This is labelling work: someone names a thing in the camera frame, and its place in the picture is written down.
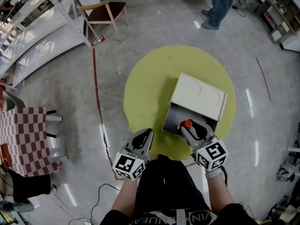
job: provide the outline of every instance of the floor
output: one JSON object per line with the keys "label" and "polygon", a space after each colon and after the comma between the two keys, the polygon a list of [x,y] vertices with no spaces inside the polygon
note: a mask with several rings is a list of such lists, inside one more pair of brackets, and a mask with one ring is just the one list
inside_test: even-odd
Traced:
{"label": "floor", "polygon": [[[53,175],[57,197],[41,195],[36,209],[24,213],[33,224],[68,224],[73,218],[90,217],[103,183],[121,187],[108,159],[114,159],[129,134],[122,109],[123,92],[134,65],[150,51],[171,44],[198,47],[215,57],[227,70],[235,87],[236,119],[225,139],[229,158],[225,164],[228,187],[234,200],[249,205],[255,218],[289,194],[294,183],[276,179],[287,146],[295,140],[300,112],[300,55],[282,51],[271,43],[267,26],[252,13],[241,17],[230,10],[220,30],[204,30],[210,0],[121,0],[127,2],[130,26],[121,16],[119,43],[111,26],[98,32],[106,41],[95,47],[98,95],[109,147],[101,137],[92,50],[82,44],[53,59],[28,77],[16,93],[27,106],[56,109],[60,124],[48,123],[51,153],[68,154],[69,160]],[[270,90],[257,63],[259,60]],[[207,198],[199,166],[188,167]],[[101,222],[117,191],[104,186],[93,218]]]}

